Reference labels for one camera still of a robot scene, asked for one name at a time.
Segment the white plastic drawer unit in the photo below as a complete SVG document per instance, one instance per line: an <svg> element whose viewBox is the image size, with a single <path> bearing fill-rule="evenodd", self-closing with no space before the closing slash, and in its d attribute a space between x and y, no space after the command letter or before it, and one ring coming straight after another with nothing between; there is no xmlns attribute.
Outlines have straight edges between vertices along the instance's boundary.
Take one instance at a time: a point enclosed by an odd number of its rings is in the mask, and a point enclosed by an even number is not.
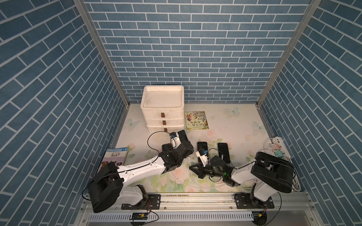
<svg viewBox="0 0 362 226"><path fill-rule="evenodd" d="M182 119L145 119L148 126L182 126L185 118Z"/></svg>
<svg viewBox="0 0 362 226"><path fill-rule="evenodd" d="M184 111L142 111L142 113L145 119L184 119Z"/></svg>
<svg viewBox="0 0 362 226"><path fill-rule="evenodd" d="M157 131L164 131L164 132L178 132L185 129L184 125L179 126L147 126L148 131L151 133L157 132Z"/></svg>
<svg viewBox="0 0 362 226"><path fill-rule="evenodd" d="M150 132L184 129L184 93L183 86L144 87L141 110Z"/></svg>

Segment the black mounting plate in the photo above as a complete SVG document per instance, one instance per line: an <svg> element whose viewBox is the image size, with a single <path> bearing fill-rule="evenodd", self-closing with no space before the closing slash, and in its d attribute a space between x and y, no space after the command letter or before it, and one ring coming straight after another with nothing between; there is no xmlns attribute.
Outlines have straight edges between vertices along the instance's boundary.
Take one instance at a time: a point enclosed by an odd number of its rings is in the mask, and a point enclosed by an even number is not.
<svg viewBox="0 0 362 226"><path fill-rule="evenodd" d="M237 209L264 209L264 206L252 206L249 198L250 194L238 193L234 196ZM274 209L271 197L265 202L268 209Z"/></svg>
<svg viewBox="0 0 362 226"><path fill-rule="evenodd" d="M151 194L148 195L148 200L147 202L150 201L151 202L151 209L160 209L160 202L161 202L161 195L159 194ZM121 209L130 209L130 210L134 210L134 209L139 209L139 207L136 206L132 206L130 204L122 204Z"/></svg>

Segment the black cable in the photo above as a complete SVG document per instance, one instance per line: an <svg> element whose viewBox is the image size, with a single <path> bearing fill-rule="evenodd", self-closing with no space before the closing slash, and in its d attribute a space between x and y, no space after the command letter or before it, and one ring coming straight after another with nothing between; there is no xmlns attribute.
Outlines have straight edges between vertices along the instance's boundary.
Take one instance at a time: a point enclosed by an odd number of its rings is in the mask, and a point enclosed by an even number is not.
<svg viewBox="0 0 362 226"><path fill-rule="evenodd" d="M266 210L268 209L268 206L266 205L266 204L264 204L264 210L263 210L263 212L261 213L261 215L264 215L264 213L266 213Z"/></svg>
<svg viewBox="0 0 362 226"><path fill-rule="evenodd" d="M248 164L245 164L245 165L243 165L243 166L240 166L240 167L238 167L238 168L235 168L235 167L232 165L231 159L230 159L229 157L227 157L226 155L224 155L224 157L226 157L226 158L228 158L228 159L230 160L231 166L232 166L234 169L236 169L236 170L253 163L253 162L250 162L250 163L248 163Z"/></svg>
<svg viewBox="0 0 362 226"><path fill-rule="evenodd" d="M160 216L159 216L157 213L153 212L152 210L150 210L150 211L151 211L151 213L154 213L154 214L157 215L157 219L154 220L154 221L146 222L146 223L144 223L143 225L148 224L148 223L152 223L152 222L155 222L155 221L158 221L158 220L160 219Z"/></svg>
<svg viewBox="0 0 362 226"><path fill-rule="evenodd" d="M165 131L157 131L157 132L154 132L153 134L159 133L159 132L168 133L168 132L165 132ZM156 150L156 151L158 152L158 154L160 154L160 152L159 152L157 149L152 148L152 147L148 144L148 141L149 141L150 137L151 137L153 134L151 134L151 135L148 137L148 139L147 139L147 145L149 146L149 148L151 148L151 149L153 149L153 150ZM170 143L171 143L171 146L172 146L172 139L173 139L173 138L171 138L171 134L170 134L170 133L168 133L168 134L170 135ZM144 165L144 166L148 166L148 165L154 163L154 162L158 159L158 157L159 157L159 156L157 155L157 157L156 157L155 160L153 160L151 163L149 163L149 164L147 164L147 165ZM136 170L136 169L142 168L142 167L144 167L144 166L139 166L139 167L136 167L136 168L127 170L127 171ZM116 172L116 173L112 173L112 174L107 174L107 175L102 176L101 178L97 179L97 181L99 181L99 180L102 179L102 178L108 177L108 176L110 176L110 175L120 174L120 173L123 173L123 172L125 172L125 171ZM96 181L91 182L88 186L86 186L86 187L83 189L83 191L82 191L82 197L83 197L85 200L90 201L90 199L87 199L87 198L83 195L84 191L85 191L89 186L91 186L93 183L95 183L95 182L96 182Z"/></svg>
<svg viewBox="0 0 362 226"><path fill-rule="evenodd" d="M152 223L152 222L155 222L155 221L158 221L158 220L160 219L160 216L159 216L157 213L155 213L155 212L153 212L153 211L151 210L151 205L150 205L150 212L156 214L156 215L157 215L157 219L154 220L154 221L146 222L146 223L144 223L143 225L148 224L148 223Z"/></svg>
<svg viewBox="0 0 362 226"><path fill-rule="evenodd" d="M279 210L278 210L277 213L274 215L274 217L273 217L268 223L264 224L263 226L267 226L268 224L270 224L270 222L272 222L272 220L274 220L274 218L278 215L280 209L282 208L282 196L280 195L279 192L277 192L277 193L278 193L279 196L280 196L280 207L279 207Z"/></svg>
<svg viewBox="0 0 362 226"><path fill-rule="evenodd" d="M220 179L219 179L218 181L213 181L213 180L211 180L211 178L210 178L210 176L209 176L209 180L212 181L212 182L214 182L214 183L216 183L216 182L219 182L219 181L221 180L221 177L220 177Z"/></svg>
<svg viewBox="0 0 362 226"><path fill-rule="evenodd" d="M279 164L279 165L285 166L285 167L287 167L287 168L289 168L289 169L291 169L291 170L293 171L293 179L294 179L295 176L296 176L295 168L292 168L292 167L290 167L290 166L287 166L287 165L282 164L282 163L279 163L279 162L273 162L273 161L269 161L269 160L262 160L262 161L263 161L263 162L271 162L271 163L275 163L275 164Z"/></svg>

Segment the phone screen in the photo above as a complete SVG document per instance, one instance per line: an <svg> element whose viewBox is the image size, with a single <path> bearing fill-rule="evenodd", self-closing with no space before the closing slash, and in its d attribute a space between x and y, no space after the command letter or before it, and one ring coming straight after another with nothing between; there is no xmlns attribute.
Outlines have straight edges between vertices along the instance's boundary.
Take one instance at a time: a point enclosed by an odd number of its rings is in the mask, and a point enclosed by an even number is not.
<svg viewBox="0 0 362 226"><path fill-rule="evenodd" d="M230 163L229 148L227 143L218 143L219 157L225 161L225 163Z"/></svg>

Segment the power strip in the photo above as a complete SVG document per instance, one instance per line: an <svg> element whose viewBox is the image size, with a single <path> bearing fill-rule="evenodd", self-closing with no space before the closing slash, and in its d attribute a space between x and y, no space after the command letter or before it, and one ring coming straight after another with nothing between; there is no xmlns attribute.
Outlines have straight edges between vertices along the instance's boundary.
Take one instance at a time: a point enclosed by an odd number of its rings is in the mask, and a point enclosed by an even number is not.
<svg viewBox="0 0 362 226"><path fill-rule="evenodd" d="M284 144L283 139L281 137L274 137L271 139L271 141L273 142L273 144L279 145L280 151L283 153L283 155L290 157L287 146Z"/></svg>

